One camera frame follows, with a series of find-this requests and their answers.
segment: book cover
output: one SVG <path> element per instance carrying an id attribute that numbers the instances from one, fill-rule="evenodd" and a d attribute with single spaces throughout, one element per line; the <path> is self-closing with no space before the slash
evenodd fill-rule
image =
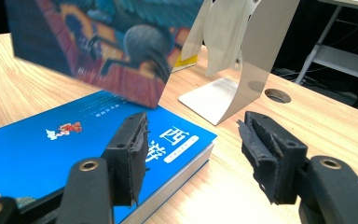
<path id="1" fill-rule="evenodd" d="M 184 59 L 182 60 L 181 59 L 181 55 L 179 55 L 179 58 L 178 60 L 176 61 L 175 63 L 175 67 L 173 68 L 172 72 L 177 72 L 179 70 L 182 70 L 182 69 L 185 69 L 185 68 L 188 68 L 190 66 L 193 66 L 193 65 L 196 65 L 197 63 L 197 59 L 199 58 L 198 55 L 194 55 L 188 59 Z"/>
<path id="2" fill-rule="evenodd" d="M 139 196 L 142 206 L 173 176 L 183 172 L 216 135 L 163 107 L 148 109 L 108 91 L 98 91 L 0 128 L 0 196 L 15 198 L 23 206 L 64 187 L 73 164 L 100 157 L 122 121 L 141 111 L 147 113 L 150 131 L 146 158 L 149 170 Z M 137 207 L 114 209 L 118 223 Z"/>
<path id="3" fill-rule="evenodd" d="M 7 0 L 14 54 L 155 108 L 202 0 Z"/>

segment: wooden table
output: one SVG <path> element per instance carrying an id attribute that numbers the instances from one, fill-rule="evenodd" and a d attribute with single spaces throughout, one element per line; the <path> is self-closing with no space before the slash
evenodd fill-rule
<path id="1" fill-rule="evenodd" d="M 281 104 L 265 94 L 213 126 L 182 105 L 178 97 L 199 86 L 239 74 L 214 77 L 206 70 L 205 49 L 196 66 L 173 73 L 160 104 L 218 134 L 210 161 L 178 190 L 147 223 L 299 223 L 296 205 L 271 205 L 253 179 L 241 154 L 237 120 L 244 112 L 266 114 L 309 146 L 308 157 L 327 155 L 349 164 L 358 174 L 358 110 L 279 77 L 269 76 L 266 89 L 286 92 Z M 13 57 L 9 35 L 0 35 L 0 127 L 65 104 L 98 89 Z"/>

